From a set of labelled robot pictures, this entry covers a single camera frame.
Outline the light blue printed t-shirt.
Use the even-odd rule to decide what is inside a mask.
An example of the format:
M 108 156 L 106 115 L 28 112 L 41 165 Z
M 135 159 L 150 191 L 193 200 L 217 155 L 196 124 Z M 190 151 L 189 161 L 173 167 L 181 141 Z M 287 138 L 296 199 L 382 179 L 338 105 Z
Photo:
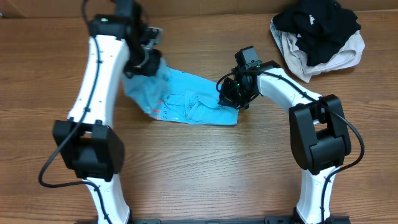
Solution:
M 160 61 L 155 76 L 122 76 L 124 94 L 150 117 L 187 124 L 234 126 L 239 111 L 221 106 L 216 83 Z

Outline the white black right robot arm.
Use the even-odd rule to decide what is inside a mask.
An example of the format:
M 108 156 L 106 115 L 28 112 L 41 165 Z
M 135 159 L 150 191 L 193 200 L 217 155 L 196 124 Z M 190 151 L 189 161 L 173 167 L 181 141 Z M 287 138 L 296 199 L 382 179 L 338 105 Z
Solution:
M 216 84 L 219 104 L 247 109 L 255 97 L 270 98 L 289 116 L 292 155 L 302 169 L 300 198 L 291 216 L 268 216 L 265 223 L 349 223 L 330 212 L 335 178 L 351 141 L 341 101 L 321 96 L 291 79 L 278 63 L 263 62 L 249 46 L 235 54 L 237 66 Z

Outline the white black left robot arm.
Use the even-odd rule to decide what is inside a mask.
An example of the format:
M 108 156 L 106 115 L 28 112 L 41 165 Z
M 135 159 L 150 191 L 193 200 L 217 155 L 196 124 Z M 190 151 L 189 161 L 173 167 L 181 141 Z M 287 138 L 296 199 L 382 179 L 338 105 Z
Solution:
M 80 92 L 65 121 L 56 121 L 55 155 L 88 187 L 98 223 L 132 223 L 120 181 L 125 147 L 113 130 L 113 114 L 121 78 L 139 87 L 139 97 L 159 101 L 161 83 L 169 79 L 156 45 L 162 30 L 148 26 L 135 1 L 117 1 L 114 14 L 86 19 L 89 56 Z

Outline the grey blue folded garment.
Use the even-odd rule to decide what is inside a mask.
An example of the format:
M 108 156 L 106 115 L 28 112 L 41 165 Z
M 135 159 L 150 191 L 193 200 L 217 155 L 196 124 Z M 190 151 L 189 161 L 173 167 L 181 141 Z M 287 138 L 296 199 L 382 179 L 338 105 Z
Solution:
M 281 33 L 279 30 L 276 29 L 276 26 L 274 25 L 273 21 L 271 21 L 270 24 L 270 32 L 272 34 L 274 42 L 276 43 L 279 49 L 279 52 L 281 53 L 282 57 L 284 57 Z

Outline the black crumpled garment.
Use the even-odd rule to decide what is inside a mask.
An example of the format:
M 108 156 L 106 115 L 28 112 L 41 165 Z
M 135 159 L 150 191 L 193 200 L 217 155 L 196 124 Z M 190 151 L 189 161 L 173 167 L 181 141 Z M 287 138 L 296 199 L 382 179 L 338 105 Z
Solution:
M 273 18 L 277 30 L 298 35 L 307 65 L 327 63 L 361 25 L 357 15 L 335 0 L 299 0 Z

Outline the beige folded garment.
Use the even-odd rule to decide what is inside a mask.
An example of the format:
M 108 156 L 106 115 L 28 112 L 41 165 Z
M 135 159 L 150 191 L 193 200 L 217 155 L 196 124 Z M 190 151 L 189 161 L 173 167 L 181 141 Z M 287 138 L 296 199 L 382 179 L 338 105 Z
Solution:
M 308 66 L 307 60 L 309 57 L 297 46 L 297 36 L 288 32 L 280 31 L 280 33 L 284 51 L 283 58 L 287 67 L 294 75 L 306 83 L 308 83 L 313 76 L 323 72 L 340 70 L 357 65 L 361 60 L 365 48 L 360 31 L 356 31 L 329 61 L 320 63 L 316 66 Z

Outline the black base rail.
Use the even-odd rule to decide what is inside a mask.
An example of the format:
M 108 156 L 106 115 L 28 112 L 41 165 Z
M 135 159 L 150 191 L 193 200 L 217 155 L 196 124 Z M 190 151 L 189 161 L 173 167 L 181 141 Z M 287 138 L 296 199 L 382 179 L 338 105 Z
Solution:
M 207 220 L 160 220 L 135 219 L 133 224 L 294 224 L 293 217 L 237 218 L 237 219 L 207 219 Z

